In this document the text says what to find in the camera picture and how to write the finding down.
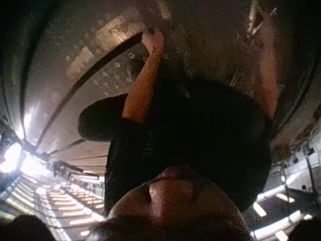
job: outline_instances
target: raised arm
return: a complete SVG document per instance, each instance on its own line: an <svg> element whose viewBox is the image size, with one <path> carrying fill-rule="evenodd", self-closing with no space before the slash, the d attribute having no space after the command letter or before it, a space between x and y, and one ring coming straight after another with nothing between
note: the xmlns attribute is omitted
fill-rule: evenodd
<svg viewBox="0 0 321 241"><path fill-rule="evenodd" d="M122 117L145 124L165 41L163 34L158 29L152 33L144 32L141 41L149 52L149 58L126 98Z"/></svg>
<svg viewBox="0 0 321 241"><path fill-rule="evenodd" d="M265 114L273 119L277 104L277 74L274 51L275 32L269 15L264 14L264 22L259 31L263 49L259 56L259 78L255 86L254 98Z"/></svg>

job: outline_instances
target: lips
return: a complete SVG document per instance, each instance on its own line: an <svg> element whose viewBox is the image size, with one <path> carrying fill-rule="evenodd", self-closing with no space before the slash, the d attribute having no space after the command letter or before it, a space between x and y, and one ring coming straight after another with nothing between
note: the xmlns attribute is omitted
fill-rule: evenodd
<svg viewBox="0 0 321 241"><path fill-rule="evenodd" d="M198 176L197 172L187 166L175 166L166 168L158 177L184 179Z"/></svg>

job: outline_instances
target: man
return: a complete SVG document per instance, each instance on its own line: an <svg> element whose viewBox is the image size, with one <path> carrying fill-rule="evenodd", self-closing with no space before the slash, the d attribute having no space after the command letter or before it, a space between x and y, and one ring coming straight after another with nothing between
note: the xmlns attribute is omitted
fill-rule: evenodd
<svg viewBox="0 0 321 241"><path fill-rule="evenodd" d="M157 80L164 37L157 29L143 33L149 58L129 94L80 116L85 138L107 141L113 130L107 220L90 240L251 240L240 211L265 185L276 108L270 19L261 35L255 103L210 80Z"/></svg>

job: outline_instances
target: black shirt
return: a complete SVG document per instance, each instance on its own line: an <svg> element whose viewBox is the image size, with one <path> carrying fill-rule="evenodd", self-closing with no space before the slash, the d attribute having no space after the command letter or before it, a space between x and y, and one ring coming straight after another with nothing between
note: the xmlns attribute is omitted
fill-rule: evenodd
<svg viewBox="0 0 321 241"><path fill-rule="evenodd" d="M146 127L121 120L106 166L106 214L128 191L177 164L211 179L241 211L255 201L271 166L268 140L272 121L247 96L226 89L214 95L212 103L189 103L188 115L180 113L182 119L174 130L180 138L165 137L167 151L156 148L148 155Z"/></svg>

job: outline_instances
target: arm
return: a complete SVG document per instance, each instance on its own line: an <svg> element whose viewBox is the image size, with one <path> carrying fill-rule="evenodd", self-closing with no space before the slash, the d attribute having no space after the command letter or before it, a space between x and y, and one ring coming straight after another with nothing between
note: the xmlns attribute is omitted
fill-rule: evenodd
<svg viewBox="0 0 321 241"><path fill-rule="evenodd" d="M265 16L259 37L263 49L259 56L259 80L255 86L254 98L267 116L273 119L277 104L277 74L274 52L274 29L270 16Z"/></svg>
<svg viewBox="0 0 321 241"><path fill-rule="evenodd" d="M122 117L145 124L153 96L153 85L164 51L164 37L159 30L154 33L144 32L141 41L149 52L149 58L126 98Z"/></svg>

